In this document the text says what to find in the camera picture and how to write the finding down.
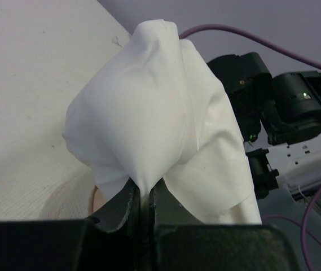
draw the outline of gray wall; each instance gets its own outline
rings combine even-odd
[[[175,22],[179,32],[205,23],[243,28],[321,62],[320,0],[98,0],[130,33],[142,21]],[[214,31],[191,37],[206,61],[223,54],[261,54],[273,75],[307,66],[245,38]]]

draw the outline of white table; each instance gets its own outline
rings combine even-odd
[[[65,113],[128,39],[96,0],[0,0],[0,220],[87,215],[93,178]]]

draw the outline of gray floor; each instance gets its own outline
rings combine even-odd
[[[302,221],[303,213],[306,208],[304,204],[296,203],[289,192],[284,188],[271,191],[270,195],[265,199],[259,200],[258,204],[261,216],[285,215],[298,222]],[[288,221],[280,219],[265,220],[264,224],[276,226],[287,236],[293,245],[301,270],[308,271],[301,250],[300,228]],[[314,211],[311,213],[307,228],[321,240],[321,217]],[[318,245],[312,237],[308,236],[307,247],[314,269],[321,271],[321,246]]]

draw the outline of crumpled white fabric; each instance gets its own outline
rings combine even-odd
[[[146,202],[163,177],[202,222],[261,223],[224,87],[174,23],[138,25],[71,103],[63,137],[107,199],[130,176]]]

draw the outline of black mechanical part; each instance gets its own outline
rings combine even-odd
[[[139,189],[129,180],[84,220],[0,222],[0,271],[134,271],[139,203]]]
[[[167,190],[150,195],[153,270],[300,271],[284,235],[269,226],[205,225]]]
[[[274,77],[262,123],[271,145],[310,140],[321,133],[321,73],[292,72]]]
[[[264,101],[271,99],[272,76],[257,53],[224,55],[208,67],[223,83],[245,142],[254,142],[261,131]]]
[[[268,149],[263,150],[261,148],[246,153],[257,199],[264,199],[269,195],[270,190],[279,187],[276,180],[279,172],[277,169],[270,168],[267,153],[269,153]]]

